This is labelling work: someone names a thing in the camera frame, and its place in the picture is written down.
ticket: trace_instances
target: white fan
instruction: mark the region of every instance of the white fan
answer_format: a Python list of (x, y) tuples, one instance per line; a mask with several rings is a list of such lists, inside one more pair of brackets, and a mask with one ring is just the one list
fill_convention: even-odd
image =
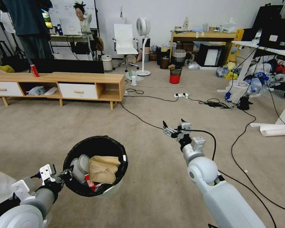
[(144, 67), (145, 67), (145, 46), (146, 46), (146, 42), (147, 42), (150, 30), (151, 30), (150, 21), (146, 18), (140, 17), (136, 21), (136, 28), (137, 28), (137, 32), (140, 36), (145, 36), (145, 39), (144, 39), (143, 45), (142, 45), (142, 50), (143, 50), (142, 51), (142, 70), (136, 71), (136, 74), (139, 76), (148, 76), (151, 74), (151, 72), (146, 71), (144, 69)]

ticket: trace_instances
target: power strip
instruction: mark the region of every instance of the power strip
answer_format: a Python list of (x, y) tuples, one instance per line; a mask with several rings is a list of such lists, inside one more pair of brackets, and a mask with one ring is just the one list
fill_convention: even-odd
[(174, 97), (175, 98), (178, 98), (178, 97), (188, 97), (189, 95), (187, 93), (176, 93), (174, 94)]

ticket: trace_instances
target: hair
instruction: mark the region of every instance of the hair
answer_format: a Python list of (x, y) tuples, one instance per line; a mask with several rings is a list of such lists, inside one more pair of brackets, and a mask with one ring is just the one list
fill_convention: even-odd
[(85, 13), (85, 9), (83, 8), (84, 6), (86, 6), (85, 4), (83, 4), (83, 2), (81, 2), (81, 4), (79, 2), (76, 2), (74, 4), (74, 9), (80, 9), (82, 11), (82, 14)]

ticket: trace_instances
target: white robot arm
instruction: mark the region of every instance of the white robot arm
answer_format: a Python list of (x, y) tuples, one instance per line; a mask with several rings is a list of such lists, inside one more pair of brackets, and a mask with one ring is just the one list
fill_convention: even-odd
[(189, 178), (202, 192), (204, 202), (219, 227), (265, 228), (238, 190), (225, 181), (215, 162), (205, 157), (205, 140), (202, 137), (190, 138), (191, 124), (182, 121), (177, 129), (172, 129), (163, 123), (164, 133), (181, 144)]
[(12, 184), (12, 190), (21, 200), (20, 205), (8, 210), (0, 217), (0, 228), (46, 228), (51, 219), (50, 212), (66, 178), (72, 178), (72, 168), (56, 174), (54, 165), (45, 165), (35, 177), (42, 179), (42, 186), (34, 192), (31, 178)]

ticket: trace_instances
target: beige carpet floor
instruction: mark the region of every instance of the beige carpet floor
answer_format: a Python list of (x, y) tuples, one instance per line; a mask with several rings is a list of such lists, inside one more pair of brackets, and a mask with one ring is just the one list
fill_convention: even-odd
[[(192, 99), (207, 100), (224, 94), (228, 80), (215, 76), (214, 71), (183, 69), (178, 85), (169, 83), (169, 71), (161, 70), (155, 62), (146, 64), (152, 74), (139, 85), (184, 86)], [(124, 67), (116, 69), (124, 73)], [(174, 99), (173, 94), (189, 92), (184, 88), (153, 89), (137, 86), (144, 95)], [(249, 113), (259, 123), (274, 123), (277, 115), (270, 98), (251, 99)], [(278, 112), (285, 101), (275, 100)], [(0, 98), (0, 171), (20, 179), (35, 174), (38, 169), (54, 163), (62, 169), (70, 149), (79, 141), (95, 135), (108, 135), (126, 148), (129, 167), (120, 191), (108, 199), (85, 198), (67, 187), (59, 194), (53, 206), (50, 227), (207, 227), (215, 225), (200, 191), (189, 180), (180, 145), (125, 111), (118, 103), (110, 110), (108, 102), (81, 102), (65, 100), (59, 107), (57, 100), (9, 99), (5, 107)], [(181, 118), (192, 123), (194, 129), (207, 130), (217, 139), (215, 161), (219, 169), (253, 188), (238, 169), (230, 154), (234, 140), (253, 118), (244, 112), (215, 110), (186, 99), (177, 102), (153, 98), (125, 97), (124, 106), (143, 120), (162, 126), (165, 120), (176, 127)], [(204, 153), (211, 158), (213, 140), (206, 139)], [(270, 199), (285, 207), (285, 136), (263, 137), (259, 129), (247, 132), (234, 147), (234, 156), (257, 187)], [(271, 219), (259, 200), (245, 187), (226, 177), (244, 196), (266, 227), (273, 227)], [(265, 200), (278, 227), (285, 227), (285, 211)]]

